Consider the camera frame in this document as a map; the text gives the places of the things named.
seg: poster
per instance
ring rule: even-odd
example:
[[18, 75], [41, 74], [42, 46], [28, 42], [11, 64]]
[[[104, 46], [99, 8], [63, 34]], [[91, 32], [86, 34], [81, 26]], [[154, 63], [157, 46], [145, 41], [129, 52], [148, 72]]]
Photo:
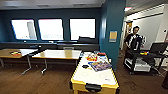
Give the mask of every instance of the poster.
[[110, 31], [109, 42], [116, 42], [117, 31]]

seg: window frame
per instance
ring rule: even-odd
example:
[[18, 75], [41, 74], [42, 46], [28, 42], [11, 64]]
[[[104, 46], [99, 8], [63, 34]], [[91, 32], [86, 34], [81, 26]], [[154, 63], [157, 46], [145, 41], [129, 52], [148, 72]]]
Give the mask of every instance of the window frame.
[[94, 38], [96, 38], [96, 18], [70, 18], [69, 19], [69, 29], [70, 29], [70, 40], [71, 41], [77, 41], [78, 40], [78, 39], [77, 40], [72, 40], [71, 39], [71, 35], [72, 35], [72, 33], [71, 33], [71, 22], [70, 22], [71, 19], [94, 19], [95, 20], [95, 31], [94, 31], [95, 34], [94, 34]]
[[[12, 20], [33, 20], [33, 26], [34, 26], [34, 30], [35, 30], [36, 39], [18, 39], [18, 38], [16, 37], [16, 32], [15, 32], [14, 26], [13, 26], [13, 24], [12, 24]], [[12, 31], [13, 31], [13, 34], [14, 34], [16, 40], [36, 40], [36, 41], [38, 40], [38, 38], [37, 38], [37, 32], [36, 32], [36, 26], [35, 26], [35, 20], [34, 20], [33, 18], [11, 19], [11, 20], [10, 20], [10, 24], [11, 24], [11, 26], [12, 26]]]
[[40, 34], [40, 39], [42, 40], [42, 41], [59, 41], [59, 40], [55, 40], [55, 39], [42, 39], [42, 35], [41, 35], [41, 31], [40, 31], [40, 25], [39, 25], [39, 20], [42, 20], [42, 19], [45, 19], [45, 20], [54, 20], [54, 19], [60, 19], [61, 21], [62, 21], [62, 30], [63, 30], [63, 39], [62, 40], [64, 40], [64, 27], [63, 27], [63, 19], [62, 18], [39, 18], [38, 19], [38, 28], [39, 28], [39, 34]]

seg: table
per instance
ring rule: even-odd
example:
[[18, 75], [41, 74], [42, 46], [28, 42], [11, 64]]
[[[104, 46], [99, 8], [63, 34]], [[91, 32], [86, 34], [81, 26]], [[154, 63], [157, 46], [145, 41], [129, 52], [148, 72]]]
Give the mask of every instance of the table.
[[76, 60], [79, 59], [80, 53], [82, 51], [80, 50], [45, 50], [41, 53], [36, 54], [32, 58], [43, 58], [45, 61], [45, 69], [43, 69], [41, 72], [44, 73], [45, 70], [47, 70], [47, 61], [46, 59], [64, 59], [64, 60]]
[[131, 65], [130, 74], [134, 74], [134, 72], [135, 72], [135, 71], [134, 71], [134, 67], [135, 67], [136, 59], [137, 59], [138, 57], [143, 58], [143, 57], [146, 57], [146, 56], [152, 56], [153, 58], [161, 58], [161, 61], [160, 61], [160, 63], [159, 63], [159, 66], [158, 66], [157, 70], [160, 69], [161, 64], [162, 64], [164, 58], [167, 58], [165, 55], [153, 54], [153, 53], [148, 53], [148, 55], [141, 55], [140, 52], [141, 52], [141, 51], [128, 50], [128, 53], [133, 56], [133, 61], [132, 61], [132, 65]]
[[[98, 92], [99, 94], [118, 94], [119, 85], [113, 70], [107, 69], [95, 72], [88, 64], [87, 56], [88, 55], [84, 54], [81, 58], [71, 78], [70, 88], [74, 90], [74, 94], [78, 94], [78, 91]], [[85, 69], [82, 67], [83, 65], [88, 65], [89, 68]]]
[[[37, 51], [37, 49], [3, 49], [0, 50], [0, 62], [2, 67], [4, 67], [3, 58], [22, 58], [24, 56], [27, 56], [29, 68], [25, 70], [22, 74], [25, 74], [28, 70], [31, 69], [31, 63], [28, 54], [33, 53]], [[20, 55], [14, 56], [11, 53], [12, 52], [20, 52]]]

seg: table leg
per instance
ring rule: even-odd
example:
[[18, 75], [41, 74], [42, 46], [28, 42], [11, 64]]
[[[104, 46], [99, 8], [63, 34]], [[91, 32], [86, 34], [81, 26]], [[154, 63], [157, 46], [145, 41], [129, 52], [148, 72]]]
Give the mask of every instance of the table leg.
[[25, 70], [25, 71], [22, 73], [22, 75], [25, 74], [27, 71], [29, 71], [29, 70], [31, 69], [31, 63], [30, 63], [29, 55], [27, 55], [27, 61], [28, 61], [28, 64], [29, 64], [29, 68], [28, 68], [27, 70]]
[[3, 62], [3, 59], [2, 59], [2, 58], [0, 58], [0, 61], [1, 61], [1, 65], [2, 65], [2, 67], [4, 67], [4, 62]]
[[41, 71], [42, 74], [44, 74], [44, 71], [47, 70], [47, 61], [46, 61], [46, 59], [44, 59], [44, 63], [45, 63], [45, 69], [43, 69], [43, 70]]
[[74, 94], [78, 94], [78, 90], [74, 90]]
[[160, 69], [160, 67], [161, 67], [161, 65], [162, 65], [162, 63], [163, 63], [163, 60], [164, 60], [164, 58], [161, 58], [161, 61], [160, 61], [160, 63], [159, 63], [159, 66], [158, 66], [158, 70]]

